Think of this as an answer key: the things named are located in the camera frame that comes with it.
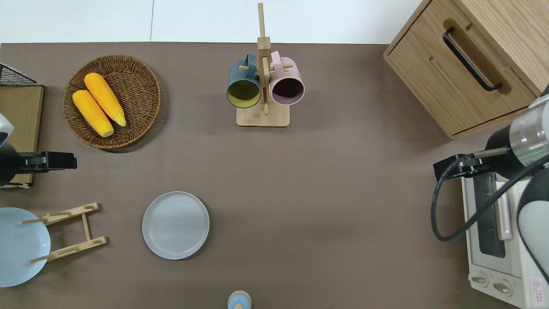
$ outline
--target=wooden mug rack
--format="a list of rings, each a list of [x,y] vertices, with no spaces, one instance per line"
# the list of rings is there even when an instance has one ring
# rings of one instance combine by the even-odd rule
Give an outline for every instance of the wooden mug rack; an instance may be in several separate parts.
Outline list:
[[[271,62],[271,38],[265,36],[265,20],[263,17],[263,3],[258,4],[259,8],[259,32],[257,38],[257,55],[259,71],[259,83],[261,86],[261,104],[256,104],[250,108],[237,108],[237,124],[240,126],[274,126],[284,127],[290,124],[290,107],[273,102],[271,88],[269,85]],[[291,68],[292,65],[286,65],[284,68]],[[248,67],[241,66],[241,70],[247,70]]]

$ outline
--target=white floor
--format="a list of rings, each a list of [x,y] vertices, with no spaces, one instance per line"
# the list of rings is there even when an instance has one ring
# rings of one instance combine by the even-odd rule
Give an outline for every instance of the white floor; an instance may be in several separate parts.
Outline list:
[[[284,43],[393,40],[421,0],[263,0]],[[0,43],[256,42],[257,1],[0,0]]]

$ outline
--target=plate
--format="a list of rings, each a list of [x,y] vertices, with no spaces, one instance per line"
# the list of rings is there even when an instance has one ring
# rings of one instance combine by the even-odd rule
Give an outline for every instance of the plate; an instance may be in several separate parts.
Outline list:
[[[126,126],[111,121],[114,133],[101,137],[84,119],[72,101],[72,94],[86,89],[84,77],[101,74],[124,110]],[[80,68],[70,79],[63,96],[63,115],[72,133],[87,145],[115,150],[143,137],[160,112],[160,85],[149,67],[128,55],[107,55],[96,58]]]
[[[42,222],[19,224],[38,219],[20,208],[0,208],[0,288],[30,280],[44,267],[46,260],[28,264],[33,258],[48,255],[49,232]]]
[[[158,256],[180,260],[197,252],[210,230],[210,216],[194,195],[174,191],[157,197],[143,216],[143,238]]]

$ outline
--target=wicker basket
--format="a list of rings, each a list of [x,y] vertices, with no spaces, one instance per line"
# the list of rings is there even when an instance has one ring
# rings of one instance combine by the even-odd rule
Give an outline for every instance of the wicker basket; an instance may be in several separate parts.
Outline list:
[[[114,133],[101,137],[86,122],[72,101],[72,94],[86,89],[84,76],[101,74],[124,110],[126,126],[111,120]],[[151,128],[160,111],[160,85],[146,64],[127,55],[107,55],[92,60],[76,72],[63,96],[63,114],[72,133],[82,142],[112,150],[128,146]]]

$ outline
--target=yellow corn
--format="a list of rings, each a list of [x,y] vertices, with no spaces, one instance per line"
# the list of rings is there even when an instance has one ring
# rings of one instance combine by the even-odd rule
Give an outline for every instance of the yellow corn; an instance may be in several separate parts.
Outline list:
[[[107,116],[119,125],[126,126],[124,111],[105,79],[97,73],[89,73],[84,77],[84,83]]]
[[[78,90],[72,94],[72,101],[89,125],[102,137],[114,133],[113,125],[97,104],[92,94],[87,90]]]

